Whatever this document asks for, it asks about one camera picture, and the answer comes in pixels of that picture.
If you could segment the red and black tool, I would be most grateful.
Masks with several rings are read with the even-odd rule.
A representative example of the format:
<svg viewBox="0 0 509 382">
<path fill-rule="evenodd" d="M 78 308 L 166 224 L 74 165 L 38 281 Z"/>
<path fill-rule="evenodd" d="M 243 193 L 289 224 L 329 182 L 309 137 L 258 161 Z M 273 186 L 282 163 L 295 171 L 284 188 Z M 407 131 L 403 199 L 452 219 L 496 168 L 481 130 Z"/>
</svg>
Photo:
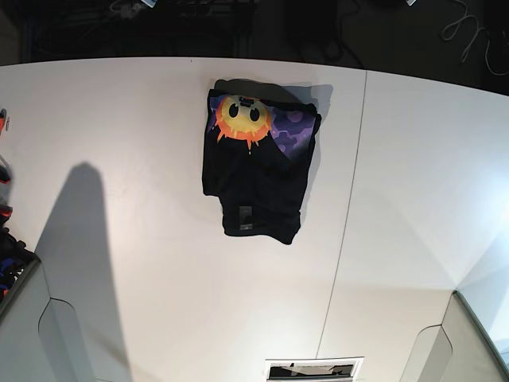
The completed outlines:
<svg viewBox="0 0 509 382">
<path fill-rule="evenodd" d="M 7 131 L 9 129 L 9 123 L 10 119 L 7 114 L 7 110 L 2 108 L 0 110 L 0 134 L 2 134 L 3 131 Z"/>
</svg>

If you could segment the white label card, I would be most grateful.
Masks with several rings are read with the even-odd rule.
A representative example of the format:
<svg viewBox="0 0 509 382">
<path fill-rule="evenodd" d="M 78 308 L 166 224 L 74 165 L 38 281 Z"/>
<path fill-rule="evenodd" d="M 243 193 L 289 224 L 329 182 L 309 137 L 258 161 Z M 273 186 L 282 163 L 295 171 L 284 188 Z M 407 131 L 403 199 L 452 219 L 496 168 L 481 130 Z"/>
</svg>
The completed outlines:
<svg viewBox="0 0 509 382">
<path fill-rule="evenodd" d="M 266 360 L 265 381 L 356 381 L 364 357 Z"/>
</svg>

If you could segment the black t-shirt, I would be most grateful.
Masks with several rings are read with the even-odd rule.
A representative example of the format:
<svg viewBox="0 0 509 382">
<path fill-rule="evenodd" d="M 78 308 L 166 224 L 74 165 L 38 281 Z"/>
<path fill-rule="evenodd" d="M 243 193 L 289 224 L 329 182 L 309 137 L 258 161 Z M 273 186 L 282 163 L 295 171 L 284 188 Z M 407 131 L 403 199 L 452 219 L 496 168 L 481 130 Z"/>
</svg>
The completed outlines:
<svg viewBox="0 0 509 382">
<path fill-rule="evenodd" d="M 228 236 L 289 245 L 301 227 L 322 117 L 303 87 L 217 80 L 207 98 L 202 188 Z"/>
</svg>

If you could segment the grey base plate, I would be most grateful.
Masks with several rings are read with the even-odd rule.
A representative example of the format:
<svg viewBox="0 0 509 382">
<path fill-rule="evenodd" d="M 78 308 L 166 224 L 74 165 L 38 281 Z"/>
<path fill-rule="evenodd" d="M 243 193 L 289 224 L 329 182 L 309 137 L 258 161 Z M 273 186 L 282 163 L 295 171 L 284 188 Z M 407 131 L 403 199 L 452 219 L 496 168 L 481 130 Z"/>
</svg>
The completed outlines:
<svg viewBox="0 0 509 382">
<path fill-rule="evenodd" d="M 32 263 L 1 303 L 2 381 L 94 381 L 75 309 Z"/>
<path fill-rule="evenodd" d="M 401 381 L 507 381 L 508 366 L 464 296 L 451 295 L 441 324 L 417 335 Z"/>
</svg>

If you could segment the bin of colourful clothes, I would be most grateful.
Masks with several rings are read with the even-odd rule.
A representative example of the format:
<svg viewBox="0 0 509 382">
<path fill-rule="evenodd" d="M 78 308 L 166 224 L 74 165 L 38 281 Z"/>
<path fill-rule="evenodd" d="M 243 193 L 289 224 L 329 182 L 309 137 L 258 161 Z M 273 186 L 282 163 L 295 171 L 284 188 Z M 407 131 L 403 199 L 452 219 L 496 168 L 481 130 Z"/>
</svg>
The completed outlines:
<svg viewBox="0 0 509 382">
<path fill-rule="evenodd" d="M 1 204 L 1 318 L 6 316 L 41 263 L 40 258 L 27 249 L 25 242 L 17 240 L 5 226 L 12 213 L 10 206 Z"/>
</svg>

